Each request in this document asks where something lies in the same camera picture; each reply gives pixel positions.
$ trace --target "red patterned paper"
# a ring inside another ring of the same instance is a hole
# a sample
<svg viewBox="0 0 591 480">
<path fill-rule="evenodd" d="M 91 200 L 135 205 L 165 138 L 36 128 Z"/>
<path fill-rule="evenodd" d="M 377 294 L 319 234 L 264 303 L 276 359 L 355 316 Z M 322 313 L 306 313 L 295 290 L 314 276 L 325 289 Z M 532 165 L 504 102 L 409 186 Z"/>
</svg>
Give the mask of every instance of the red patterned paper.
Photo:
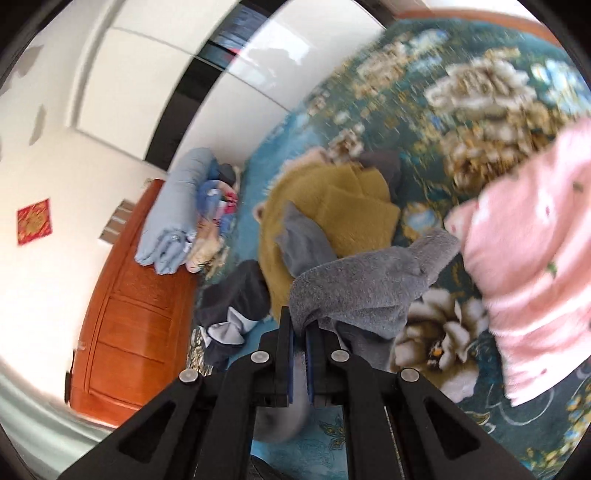
<svg viewBox="0 0 591 480">
<path fill-rule="evenodd" d="M 51 233 L 49 199 L 29 205 L 17 212 L 17 238 L 19 245 L 25 245 Z"/>
</svg>

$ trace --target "light blue folded blanket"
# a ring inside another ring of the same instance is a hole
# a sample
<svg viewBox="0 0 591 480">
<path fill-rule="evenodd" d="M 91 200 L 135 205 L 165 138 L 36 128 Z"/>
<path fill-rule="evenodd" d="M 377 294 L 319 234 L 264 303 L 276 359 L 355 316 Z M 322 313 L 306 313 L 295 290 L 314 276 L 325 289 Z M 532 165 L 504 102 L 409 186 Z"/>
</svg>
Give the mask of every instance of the light blue folded blanket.
<svg viewBox="0 0 591 480">
<path fill-rule="evenodd" d="M 187 152 L 169 172 L 139 239 L 135 261 L 152 265 L 158 275 L 175 273 L 197 235 L 197 190 L 207 179 L 213 154 L 208 148 Z"/>
</svg>

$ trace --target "gray fuzzy cloth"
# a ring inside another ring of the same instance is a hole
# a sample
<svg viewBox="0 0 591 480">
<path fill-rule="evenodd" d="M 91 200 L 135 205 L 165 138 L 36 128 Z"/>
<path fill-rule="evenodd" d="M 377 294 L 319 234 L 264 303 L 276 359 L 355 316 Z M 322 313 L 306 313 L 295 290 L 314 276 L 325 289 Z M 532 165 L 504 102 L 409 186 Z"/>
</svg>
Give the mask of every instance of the gray fuzzy cloth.
<svg viewBox="0 0 591 480">
<path fill-rule="evenodd" d="M 388 369 L 392 342 L 406 324 L 410 304 L 459 249 L 456 237 L 435 228 L 408 248 L 361 253 L 308 270 L 291 288 L 294 331 L 301 335 L 318 320 L 372 367 Z"/>
<path fill-rule="evenodd" d="M 284 232 L 277 237 L 283 263 L 296 278 L 311 268 L 336 260 L 336 254 L 318 223 L 287 202 L 283 217 Z"/>
</svg>

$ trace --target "mustard cloth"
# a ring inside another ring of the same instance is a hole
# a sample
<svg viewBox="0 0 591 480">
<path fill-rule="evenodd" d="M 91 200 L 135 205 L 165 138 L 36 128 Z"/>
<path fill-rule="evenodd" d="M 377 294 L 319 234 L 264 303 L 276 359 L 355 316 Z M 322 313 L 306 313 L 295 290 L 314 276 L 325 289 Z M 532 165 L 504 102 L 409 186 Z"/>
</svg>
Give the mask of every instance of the mustard cloth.
<svg viewBox="0 0 591 480">
<path fill-rule="evenodd" d="M 259 263 L 271 293 L 271 313 L 277 321 L 281 307 L 289 304 L 294 280 L 275 241 L 283 230 L 288 201 L 318 223 L 338 258 L 389 247 L 400 217 L 400 209 L 390 203 L 386 181 L 375 168 L 363 169 L 356 163 L 326 164 L 320 153 L 317 155 L 318 162 L 305 163 L 284 174 L 262 211 Z"/>
</svg>

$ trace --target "glossy white cabinet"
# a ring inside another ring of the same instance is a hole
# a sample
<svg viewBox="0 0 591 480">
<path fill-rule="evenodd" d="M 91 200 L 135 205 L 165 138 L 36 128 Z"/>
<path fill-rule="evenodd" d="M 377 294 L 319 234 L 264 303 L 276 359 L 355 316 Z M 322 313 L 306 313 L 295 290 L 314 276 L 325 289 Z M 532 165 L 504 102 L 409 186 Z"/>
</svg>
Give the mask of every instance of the glossy white cabinet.
<svg viewBox="0 0 591 480">
<path fill-rule="evenodd" d="M 224 73 L 185 133 L 174 156 L 209 147 L 218 162 L 243 165 L 287 111 L 244 82 Z"/>
<path fill-rule="evenodd" d="M 238 0 L 126 0 L 113 27 L 196 54 Z"/>
<path fill-rule="evenodd" d="M 191 58 L 164 43 L 107 30 L 85 86 L 77 128 L 143 160 Z"/>
<path fill-rule="evenodd" d="M 290 0 L 250 39 L 229 72 L 292 109 L 383 30 L 354 0 Z"/>
</svg>

